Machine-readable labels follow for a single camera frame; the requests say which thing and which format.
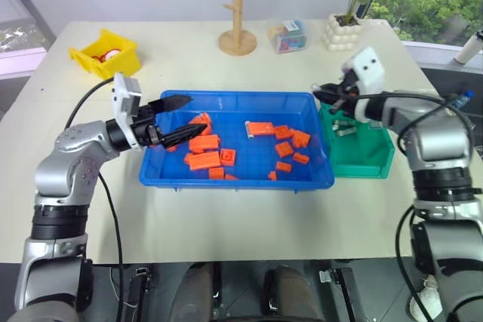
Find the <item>wooden coat stand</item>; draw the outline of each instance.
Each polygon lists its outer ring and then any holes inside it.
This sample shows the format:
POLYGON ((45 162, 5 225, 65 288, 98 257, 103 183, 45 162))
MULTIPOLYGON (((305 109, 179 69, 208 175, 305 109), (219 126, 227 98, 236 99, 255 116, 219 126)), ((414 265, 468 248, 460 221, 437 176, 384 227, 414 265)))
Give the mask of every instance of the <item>wooden coat stand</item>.
POLYGON ((218 38, 220 49, 233 56, 249 54, 257 47, 255 35, 242 28, 243 0, 233 0, 232 5, 224 4, 233 11, 233 29, 224 32, 218 38))

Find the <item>table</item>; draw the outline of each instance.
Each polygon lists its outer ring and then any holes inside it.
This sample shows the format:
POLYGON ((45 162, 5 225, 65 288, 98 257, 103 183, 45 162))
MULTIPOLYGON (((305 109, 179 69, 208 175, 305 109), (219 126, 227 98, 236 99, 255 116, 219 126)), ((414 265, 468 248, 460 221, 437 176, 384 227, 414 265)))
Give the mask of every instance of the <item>table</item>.
MULTIPOLYGON (((276 54, 266 37, 268 24, 246 22, 258 47, 243 57, 217 47, 229 22, 70 23, 0 122, 0 262, 21 260, 31 228, 35 168, 51 152, 73 106, 100 81, 69 60, 68 47, 83 48, 101 28, 137 42, 141 102, 167 89, 308 91, 311 84, 337 81, 341 64, 354 52, 327 52, 319 41, 324 22, 306 23, 308 49, 276 54)), ((386 21, 366 22, 358 48, 365 45, 376 49, 386 69, 386 89, 432 89, 386 21)), ((112 118, 110 97, 110 87, 98 90, 75 121, 112 118)), ((411 172, 398 152, 385 180, 337 179, 331 189, 298 194, 147 188, 137 178, 142 157, 131 150, 102 168, 126 263, 394 256, 395 227, 414 199, 411 172)), ((478 158, 471 171, 473 179, 483 176, 478 158)), ((117 262, 114 225, 99 183, 87 233, 89 258, 117 262)), ((408 236, 405 229, 404 255, 411 253, 408 236)))

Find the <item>yellow plastic bin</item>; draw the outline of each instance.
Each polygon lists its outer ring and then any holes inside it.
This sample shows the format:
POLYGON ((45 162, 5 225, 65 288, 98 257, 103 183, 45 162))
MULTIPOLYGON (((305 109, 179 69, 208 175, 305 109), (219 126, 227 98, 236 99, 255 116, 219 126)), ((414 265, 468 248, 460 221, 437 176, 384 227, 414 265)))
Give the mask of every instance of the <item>yellow plastic bin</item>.
POLYGON ((76 60, 83 69, 97 74, 102 79, 111 78, 116 72, 123 72, 125 75, 133 75, 141 64, 136 55, 137 44, 129 39, 110 32, 107 29, 100 30, 99 40, 77 51, 69 48, 71 60, 76 60), (99 57, 111 50, 119 50, 115 56, 105 62, 100 62, 93 57, 99 57))

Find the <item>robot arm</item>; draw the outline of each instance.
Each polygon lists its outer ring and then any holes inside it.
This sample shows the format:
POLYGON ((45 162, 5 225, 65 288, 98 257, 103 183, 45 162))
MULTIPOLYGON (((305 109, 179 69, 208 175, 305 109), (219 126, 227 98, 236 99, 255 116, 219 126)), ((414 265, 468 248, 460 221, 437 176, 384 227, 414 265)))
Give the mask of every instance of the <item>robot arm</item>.
POLYGON ((39 318, 43 311, 55 317, 55 313, 69 314, 72 307, 82 310, 88 306, 92 276, 91 263, 85 258, 85 225, 104 162, 130 148, 167 148, 186 142, 206 127, 189 124, 162 134, 155 125, 156 114, 178 109, 191 98, 176 95, 139 107, 141 93, 135 79, 119 73, 114 83, 115 119, 64 130, 35 172, 32 232, 25 242, 15 293, 17 310, 30 307, 12 320, 29 320, 26 315, 31 314, 39 318))
POLYGON ((469 175, 471 135, 446 109, 405 131, 438 104, 381 94, 383 74, 374 50, 366 48, 344 66, 341 84, 323 85, 314 94, 332 104, 332 112, 342 109, 360 122, 380 121, 397 134, 404 132, 416 192, 414 210, 423 219, 411 226, 416 266, 435 275, 446 315, 458 307, 459 320, 479 320, 483 300, 461 305, 483 295, 483 206, 475 197, 481 190, 472 187, 469 175), (367 94, 379 97, 358 98, 367 94))

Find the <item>white flower pot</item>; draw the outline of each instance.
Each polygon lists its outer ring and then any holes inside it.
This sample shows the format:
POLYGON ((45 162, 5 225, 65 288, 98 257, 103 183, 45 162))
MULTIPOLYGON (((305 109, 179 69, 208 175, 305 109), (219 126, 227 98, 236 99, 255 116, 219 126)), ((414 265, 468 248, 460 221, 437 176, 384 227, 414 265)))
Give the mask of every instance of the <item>white flower pot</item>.
POLYGON ((340 26, 336 17, 336 14, 329 16, 324 32, 322 32, 322 41, 329 51, 349 51, 358 41, 362 30, 361 21, 354 16, 358 21, 357 26, 340 26))

